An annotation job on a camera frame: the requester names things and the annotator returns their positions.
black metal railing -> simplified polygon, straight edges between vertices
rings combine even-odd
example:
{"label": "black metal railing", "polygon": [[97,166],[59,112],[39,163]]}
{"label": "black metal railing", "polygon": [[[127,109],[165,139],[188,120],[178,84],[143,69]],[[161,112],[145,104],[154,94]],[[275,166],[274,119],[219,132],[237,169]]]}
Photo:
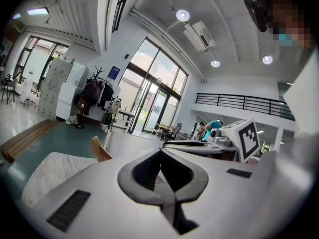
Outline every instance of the black metal railing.
{"label": "black metal railing", "polygon": [[114,14],[114,19],[113,19],[112,33],[119,29],[119,24],[120,24],[120,20],[121,20],[121,16],[123,13],[125,3],[126,3],[126,0],[118,0],[118,3],[116,5],[115,14]]}
{"label": "black metal railing", "polygon": [[295,120],[286,102],[268,98],[197,93],[196,104],[231,107]]}

balcony railing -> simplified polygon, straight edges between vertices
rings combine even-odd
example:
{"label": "balcony railing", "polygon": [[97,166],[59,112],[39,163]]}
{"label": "balcony railing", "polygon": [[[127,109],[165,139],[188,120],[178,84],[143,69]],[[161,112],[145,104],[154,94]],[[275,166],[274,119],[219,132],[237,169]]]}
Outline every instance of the balcony railing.
{"label": "balcony railing", "polygon": [[286,102],[242,95],[197,93],[196,104],[224,106],[295,120]]}

ceiling light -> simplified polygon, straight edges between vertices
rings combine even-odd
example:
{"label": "ceiling light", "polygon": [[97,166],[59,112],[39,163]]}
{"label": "ceiling light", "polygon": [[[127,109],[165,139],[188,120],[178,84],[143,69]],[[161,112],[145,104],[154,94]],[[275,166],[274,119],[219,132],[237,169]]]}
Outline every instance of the ceiling light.
{"label": "ceiling light", "polygon": [[263,57],[263,62],[266,65],[270,65],[273,62],[273,57],[269,56],[269,55],[266,55],[266,56]]}
{"label": "ceiling light", "polygon": [[213,67],[219,67],[220,66],[220,62],[218,60],[213,60],[213,61],[211,61],[211,65]]}
{"label": "ceiling light", "polygon": [[17,13],[16,15],[13,16],[13,19],[16,19],[16,18],[20,18],[21,15],[19,13]]}
{"label": "ceiling light", "polygon": [[47,8],[32,9],[27,11],[29,15],[49,14]]}
{"label": "ceiling light", "polygon": [[189,20],[189,13],[187,10],[179,10],[176,13],[176,17],[178,20],[185,22]]}

person in teal shirt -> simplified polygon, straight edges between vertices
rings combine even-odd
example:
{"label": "person in teal shirt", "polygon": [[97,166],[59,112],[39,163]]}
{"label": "person in teal shirt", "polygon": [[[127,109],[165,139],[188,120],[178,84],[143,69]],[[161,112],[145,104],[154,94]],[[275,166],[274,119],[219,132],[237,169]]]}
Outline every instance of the person in teal shirt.
{"label": "person in teal shirt", "polygon": [[208,138],[210,137],[210,132],[211,132],[212,128],[215,128],[215,129],[221,128],[221,122],[214,120],[205,126],[205,130],[207,130],[207,132],[206,132],[206,135],[203,139],[204,141],[208,141]]}

ceiling vent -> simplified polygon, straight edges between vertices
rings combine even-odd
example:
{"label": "ceiling vent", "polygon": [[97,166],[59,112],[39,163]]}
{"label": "ceiling vent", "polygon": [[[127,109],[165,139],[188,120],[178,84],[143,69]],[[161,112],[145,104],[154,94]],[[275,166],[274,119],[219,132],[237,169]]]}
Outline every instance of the ceiling vent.
{"label": "ceiling vent", "polygon": [[197,51],[207,50],[207,48],[215,46],[213,38],[202,21],[192,26],[186,24],[184,27],[186,28],[183,31],[184,35],[186,35]]}

